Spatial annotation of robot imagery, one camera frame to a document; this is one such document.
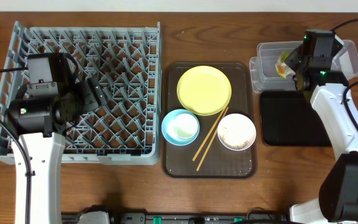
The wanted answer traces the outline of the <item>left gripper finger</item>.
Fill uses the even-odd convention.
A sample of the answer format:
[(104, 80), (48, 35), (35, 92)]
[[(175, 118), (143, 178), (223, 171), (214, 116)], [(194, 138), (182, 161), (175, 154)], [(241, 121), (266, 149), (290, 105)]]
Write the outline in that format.
[(84, 109), (97, 109), (99, 107), (97, 98), (91, 90), (83, 90), (82, 97)]
[(98, 80), (94, 77), (88, 79), (88, 85), (92, 95), (97, 102), (98, 106), (105, 106), (107, 104), (107, 97), (103, 92)]

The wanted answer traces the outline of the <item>green snack wrapper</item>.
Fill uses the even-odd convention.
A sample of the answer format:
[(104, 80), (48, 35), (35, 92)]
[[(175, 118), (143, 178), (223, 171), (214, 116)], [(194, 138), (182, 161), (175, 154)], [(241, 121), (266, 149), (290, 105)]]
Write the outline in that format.
[(290, 55), (290, 53), (288, 51), (284, 51), (279, 57), (278, 60), (275, 63), (275, 68), (277, 73), (279, 74), (279, 76), (281, 78), (287, 78), (285, 76), (285, 70), (289, 69), (289, 66), (287, 66), (287, 64), (285, 64), (285, 60), (286, 58)]

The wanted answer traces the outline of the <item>light blue bowl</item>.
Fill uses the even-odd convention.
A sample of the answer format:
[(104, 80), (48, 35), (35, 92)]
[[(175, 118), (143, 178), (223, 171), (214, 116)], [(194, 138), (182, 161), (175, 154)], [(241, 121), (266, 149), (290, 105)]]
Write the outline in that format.
[(197, 138), (200, 124), (190, 111), (177, 109), (164, 117), (161, 130), (167, 142), (175, 146), (185, 146)]

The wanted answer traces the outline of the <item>pink white bowl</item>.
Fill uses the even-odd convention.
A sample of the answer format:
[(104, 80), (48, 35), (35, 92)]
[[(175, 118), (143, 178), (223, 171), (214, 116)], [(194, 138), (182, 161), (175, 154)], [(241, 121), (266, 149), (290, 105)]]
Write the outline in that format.
[(225, 116), (217, 127), (220, 142), (232, 151), (251, 148), (257, 132), (253, 121), (244, 114), (233, 113)]

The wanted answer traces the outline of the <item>white tissue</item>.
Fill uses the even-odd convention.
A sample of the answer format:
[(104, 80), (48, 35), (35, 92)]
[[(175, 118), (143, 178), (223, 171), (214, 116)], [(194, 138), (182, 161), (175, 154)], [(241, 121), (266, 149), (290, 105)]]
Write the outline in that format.
[(292, 77), (293, 75), (295, 75), (296, 73), (294, 71), (292, 71), (292, 69), (287, 69), (285, 70), (285, 76), (288, 77)]

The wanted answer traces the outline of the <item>pale green cup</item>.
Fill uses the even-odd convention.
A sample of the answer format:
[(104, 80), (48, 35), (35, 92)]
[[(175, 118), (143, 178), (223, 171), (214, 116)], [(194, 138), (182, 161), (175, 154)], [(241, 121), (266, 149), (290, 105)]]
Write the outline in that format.
[(190, 139), (198, 131), (198, 122), (191, 114), (177, 115), (167, 128), (167, 133), (172, 138)]

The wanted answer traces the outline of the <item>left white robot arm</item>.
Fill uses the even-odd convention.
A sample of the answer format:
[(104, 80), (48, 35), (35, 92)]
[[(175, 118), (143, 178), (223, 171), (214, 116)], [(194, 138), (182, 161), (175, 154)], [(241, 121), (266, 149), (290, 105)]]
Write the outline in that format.
[(61, 223), (67, 124), (106, 104), (96, 78), (23, 84), (6, 112), (16, 167), (15, 223)]

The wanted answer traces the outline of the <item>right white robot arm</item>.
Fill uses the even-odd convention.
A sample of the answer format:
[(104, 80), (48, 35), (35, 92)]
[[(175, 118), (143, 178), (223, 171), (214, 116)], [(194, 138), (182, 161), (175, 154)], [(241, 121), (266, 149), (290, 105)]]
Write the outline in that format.
[(290, 207), (293, 223), (358, 223), (358, 111), (347, 78), (331, 70), (332, 47), (301, 44), (285, 59), (317, 112), (334, 149), (336, 163), (317, 199)]

